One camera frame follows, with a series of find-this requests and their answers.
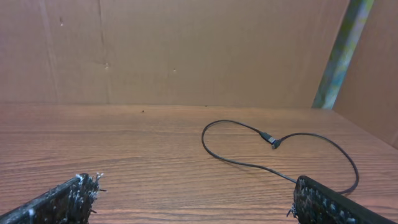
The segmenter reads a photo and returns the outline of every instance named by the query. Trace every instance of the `cardboard wall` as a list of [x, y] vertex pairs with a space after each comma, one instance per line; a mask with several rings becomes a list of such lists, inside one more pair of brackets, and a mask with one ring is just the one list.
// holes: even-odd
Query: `cardboard wall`
[[334, 110], [398, 148], [398, 1], [375, 1]]
[[4, 0], [0, 102], [309, 108], [347, 5]]

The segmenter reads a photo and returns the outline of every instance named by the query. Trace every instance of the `looped cable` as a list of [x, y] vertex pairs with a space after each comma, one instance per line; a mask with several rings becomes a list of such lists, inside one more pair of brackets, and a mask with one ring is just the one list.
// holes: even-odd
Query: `looped cable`
[[260, 136], [261, 136], [264, 140], [266, 140], [268, 143], [270, 143], [270, 144], [272, 145], [272, 148], [273, 148], [273, 149], [278, 148], [279, 145], [282, 143], [282, 141], [285, 141], [287, 138], [292, 137], [292, 136], [307, 135], [307, 136], [315, 136], [315, 137], [318, 137], [318, 138], [320, 138], [320, 139], [323, 139], [323, 140], [327, 141], [328, 143], [332, 144], [333, 146], [335, 146], [338, 150], [340, 150], [340, 152], [342, 152], [342, 153], [344, 154], [344, 156], [349, 160], [349, 162], [351, 163], [351, 165], [353, 166], [354, 171], [355, 171], [355, 176], [356, 176], [355, 183], [354, 183], [350, 188], [348, 188], [348, 189], [346, 189], [346, 190], [343, 190], [343, 191], [340, 191], [340, 192], [337, 192], [337, 193], [339, 193], [339, 194], [345, 194], [345, 193], [348, 193], [348, 192], [352, 192], [353, 190], [355, 190], [355, 188], [356, 188], [356, 187], [358, 186], [358, 184], [359, 184], [359, 172], [358, 172], [358, 169], [356, 168], [356, 165], [355, 165], [354, 161], [352, 160], [352, 158], [350, 158], [350, 156], [347, 154], [347, 152], [345, 152], [339, 145], [337, 145], [336, 143], [334, 143], [332, 140], [330, 140], [330, 139], [328, 139], [328, 138], [326, 138], [326, 137], [323, 137], [323, 136], [321, 136], [321, 135], [319, 135], [319, 134], [313, 134], [313, 133], [293, 133], [293, 134], [289, 134], [289, 135], [287, 135], [287, 136], [285, 136], [285, 137], [283, 137], [283, 138], [281, 138], [281, 139], [279, 139], [279, 140], [275, 140], [271, 135], [269, 135], [269, 134], [267, 134], [267, 133], [265, 133], [265, 132], [262, 132], [262, 131], [260, 131], [260, 130], [258, 130], [258, 129], [256, 129], [256, 128], [254, 128], [254, 127], [251, 127], [251, 126], [249, 126], [249, 125], [246, 125], [246, 124], [243, 124], [243, 123], [240, 123], [240, 122], [237, 122], [237, 121], [233, 121], [233, 120], [228, 120], [228, 119], [217, 120], [217, 121], [211, 122], [210, 124], [207, 124], [206, 127], [203, 129], [203, 132], [202, 132], [202, 134], [201, 134], [201, 143], [203, 144], [203, 147], [206, 149], [206, 151], [207, 151], [210, 155], [212, 155], [213, 157], [215, 157], [215, 158], [217, 158], [217, 159], [219, 159], [219, 160], [226, 161], [226, 162], [230, 162], [230, 163], [237, 164], [237, 165], [241, 165], [241, 166], [255, 167], [255, 168], [263, 169], [263, 170], [266, 170], [266, 171], [271, 172], [271, 173], [273, 173], [273, 174], [276, 174], [276, 175], [278, 175], [278, 176], [280, 176], [280, 177], [283, 177], [283, 178], [285, 178], [285, 179], [287, 179], [287, 180], [289, 180], [289, 181], [291, 181], [291, 182], [293, 182], [293, 183], [296, 183], [296, 180], [295, 180], [295, 179], [293, 179], [293, 178], [291, 178], [291, 177], [288, 177], [288, 176], [286, 176], [286, 175], [284, 175], [284, 174], [281, 174], [280, 172], [277, 172], [276, 170], [273, 170], [273, 169], [271, 169], [271, 168], [268, 168], [268, 167], [265, 167], [265, 166], [260, 166], [260, 165], [255, 165], [255, 164], [248, 164], [248, 163], [245, 163], [245, 162], [239, 162], [239, 161], [235, 161], [235, 160], [232, 160], [232, 159], [227, 159], [227, 158], [224, 158], [224, 157], [221, 157], [221, 156], [215, 154], [215, 153], [212, 152], [210, 149], [208, 149], [207, 146], [206, 146], [206, 144], [205, 144], [205, 133], [206, 133], [207, 129], [209, 129], [212, 125], [215, 125], [215, 124], [217, 124], [217, 123], [222, 123], [222, 122], [228, 122], [228, 123], [238, 124], [238, 125], [247, 127], [247, 128], [249, 128], [249, 129], [251, 129], [251, 130], [253, 130], [253, 131], [259, 133]]

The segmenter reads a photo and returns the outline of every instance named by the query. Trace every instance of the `cable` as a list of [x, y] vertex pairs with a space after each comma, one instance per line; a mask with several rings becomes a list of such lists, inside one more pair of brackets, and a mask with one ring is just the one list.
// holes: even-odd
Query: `cable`
[[359, 172], [358, 172], [358, 169], [356, 168], [356, 165], [355, 165], [354, 161], [352, 160], [352, 158], [350, 158], [350, 156], [347, 154], [347, 152], [345, 152], [339, 145], [334, 143], [332, 140], [330, 140], [330, 139], [328, 139], [326, 137], [323, 137], [323, 136], [321, 136], [319, 134], [293, 133], [293, 134], [289, 134], [289, 135], [287, 135], [287, 136], [285, 136], [285, 137], [283, 137], [283, 138], [281, 138], [279, 140], [275, 140], [271, 135], [269, 135], [269, 134], [267, 134], [265, 132], [262, 132], [262, 131], [260, 131], [260, 130], [258, 130], [256, 128], [254, 128], [254, 127], [251, 127], [249, 125], [246, 125], [246, 124], [243, 124], [243, 123], [240, 123], [240, 122], [237, 122], [237, 121], [233, 121], [233, 120], [228, 120], [228, 119], [217, 120], [217, 121], [211, 122], [210, 124], [207, 124], [206, 127], [203, 129], [203, 132], [201, 133], [201, 143], [203, 144], [203, 147], [206, 149], [206, 151], [210, 155], [212, 155], [213, 157], [215, 157], [215, 158], [217, 158], [219, 160], [230, 162], [230, 163], [241, 165], [241, 166], [248, 166], [248, 167], [255, 167], [255, 168], [263, 169], [263, 170], [266, 170], [266, 171], [271, 172], [273, 174], [276, 174], [276, 175], [278, 175], [280, 177], [283, 177], [283, 178], [285, 178], [285, 179], [287, 179], [287, 180], [289, 180], [289, 181], [291, 181], [293, 183], [296, 183], [295, 179], [293, 179], [291, 177], [288, 177], [288, 176], [286, 176], [284, 174], [281, 174], [280, 172], [277, 172], [276, 170], [273, 170], [271, 168], [268, 168], [268, 167], [265, 167], [265, 166], [260, 166], [260, 165], [255, 165], [255, 164], [248, 164], [248, 163], [245, 163], [245, 162], [239, 162], [239, 161], [235, 161], [235, 160], [232, 160], [232, 159], [227, 159], [227, 158], [224, 158], [224, 157], [219, 156], [219, 155], [215, 154], [214, 152], [212, 152], [205, 144], [205, 133], [206, 133], [207, 129], [209, 129], [211, 126], [213, 126], [215, 124], [218, 124], [218, 123], [224, 123], [224, 122], [238, 124], [238, 125], [247, 127], [249, 129], [259, 133], [260, 136], [264, 140], [266, 140], [268, 143], [270, 143], [272, 145], [273, 149], [277, 149], [283, 141], [285, 141], [287, 138], [290, 138], [292, 136], [307, 135], [307, 136], [315, 136], [315, 137], [318, 137], [320, 139], [323, 139], [323, 140], [327, 141], [328, 143], [334, 145], [338, 150], [340, 150], [340, 152], [342, 152], [344, 154], [344, 156], [346, 156], [346, 158], [349, 160], [349, 162], [351, 163], [351, 165], [353, 166], [354, 171], [355, 171], [355, 176], [356, 176], [355, 183], [350, 188], [348, 188], [346, 190], [343, 190], [341, 192], [337, 192], [337, 193], [345, 194], [345, 193], [348, 193], [348, 192], [352, 192], [353, 190], [355, 190], [355, 188], [359, 184]]

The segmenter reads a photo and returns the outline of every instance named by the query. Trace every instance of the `brown tabletop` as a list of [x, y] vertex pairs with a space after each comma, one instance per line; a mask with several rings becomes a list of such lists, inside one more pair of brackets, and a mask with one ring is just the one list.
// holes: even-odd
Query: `brown tabletop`
[[[398, 222], [398, 150], [333, 111], [205, 106], [0, 105], [0, 213], [75, 174], [104, 172], [90, 223], [297, 223], [286, 213], [295, 185], [264, 170], [227, 164], [201, 145], [202, 129], [234, 119], [275, 138], [322, 134], [358, 166], [348, 197]], [[220, 124], [208, 147], [230, 159], [307, 175], [334, 190], [354, 182], [327, 142], [295, 136], [272, 150], [258, 134]]]

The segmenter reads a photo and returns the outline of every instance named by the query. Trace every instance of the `black cable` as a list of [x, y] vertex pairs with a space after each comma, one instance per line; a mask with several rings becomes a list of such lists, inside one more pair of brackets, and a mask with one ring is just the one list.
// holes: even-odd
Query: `black cable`
[[264, 140], [266, 140], [268, 143], [270, 143], [270, 144], [272, 145], [272, 148], [273, 148], [273, 149], [277, 149], [277, 148], [279, 147], [279, 145], [282, 143], [282, 141], [285, 141], [287, 138], [292, 137], [292, 136], [307, 135], [307, 136], [315, 136], [315, 137], [318, 137], [318, 138], [320, 138], [320, 139], [323, 139], [323, 140], [327, 141], [328, 143], [334, 145], [338, 150], [340, 150], [340, 152], [342, 152], [342, 153], [344, 154], [344, 156], [347, 157], [347, 159], [349, 160], [349, 162], [351, 163], [351, 165], [353, 166], [354, 171], [355, 171], [355, 176], [356, 176], [355, 183], [354, 183], [350, 188], [348, 188], [348, 189], [346, 189], [346, 190], [343, 190], [343, 191], [341, 191], [341, 192], [337, 192], [337, 193], [339, 193], [339, 194], [345, 194], [345, 193], [348, 193], [348, 192], [352, 192], [352, 191], [355, 190], [355, 188], [358, 186], [358, 183], [359, 183], [359, 172], [358, 172], [358, 169], [356, 168], [356, 165], [355, 165], [354, 161], [352, 160], [352, 158], [350, 158], [350, 156], [347, 154], [347, 152], [345, 152], [339, 145], [337, 145], [336, 143], [334, 143], [332, 140], [330, 140], [330, 139], [328, 139], [328, 138], [326, 138], [326, 137], [323, 137], [323, 136], [321, 136], [321, 135], [319, 135], [319, 134], [313, 134], [313, 133], [293, 133], [293, 134], [289, 134], [289, 135], [287, 135], [287, 136], [285, 136], [285, 137], [283, 137], [283, 138], [281, 138], [281, 139], [279, 139], [279, 140], [275, 140], [271, 135], [269, 135], [269, 134], [267, 134], [267, 133], [265, 133], [265, 132], [262, 132], [262, 131], [260, 131], [260, 130], [258, 130], [258, 129], [256, 129], [256, 128], [254, 128], [254, 127], [251, 127], [251, 126], [249, 126], [249, 125], [246, 125], [246, 124], [243, 124], [243, 123], [240, 123], [240, 122], [237, 122], [237, 121], [233, 121], [233, 120], [227, 120], [227, 119], [217, 120], [217, 121], [211, 122], [210, 124], [207, 124], [206, 127], [203, 129], [203, 132], [202, 132], [202, 134], [201, 134], [201, 143], [203, 144], [203, 147], [206, 149], [206, 151], [207, 151], [210, 155], [212, 155], [213, 157], [215, 157], [215, 158], [217, 158], [217, 159], [220, 159], [220, 160], [226, 161], [226, 162], [230, 162], [230, 163], [233, 163], [233, 164], [241, 165], [241, 166], [248, 166], [248, 167], [255, 167], [255, 168], [263, 169], [263, 170], [269, 171], [269, 172], [271, 172], [271, 173], [273, 173], [273, 174], [276, 174], [276, 175], [278, 175], [278, 176], [280, 176], [280, 177], [283, 177], [283, 178], [285, 178], [285, 179], [287, 179], [287, 180], [289, 180], [289, 181], [291, 181], [291, 182], [293, 182], [293, 183], [296, 183], [296, 180], [295, 180], [295, 179], [293, 179], [293, 178], [291, 178], [291, 177], [288, 177], [288, 176], [286, 176], [286, 175], [284, 175], [284, 174], [281, 174], [280, 172], [277, 172], [277, 171], [275, 171], [275, 170], [273, 170], [273, 169], [271, 169], [271, 168], [268, 168], [268, 167], [265, 167], [265, 166], [260, 166], [260, 165], [255, 165], [255, 164], [248, 164], [248, 163], [245, 163], [245, 162], [238, 162], [238, 161], [234, 161], [234, 160], [232, 160], [232, 159], [227, 159], [227, 158], [224, 158], [224, 157], [221, 157], [221, 156], [215, 154], [215, 153], [212, 152], [210, 149], [208, 149], [207, 146], [206, 146], [206, 144], [205, 144], [205, 133], [206, 133], [207, 129], [210, 128], [210, 127], [211, 127], [212, 125], [214, 125], [214, 124], [222, 123], [222, 122], [228, 122], [228, 123], [238, 124], [238, 125], [247, 127], [247, 128], [249, 128], [249, 129], [251, 129], [251, 130], [253, 130], [253, 131], [259, 133], [260, 136], [261, 136]]

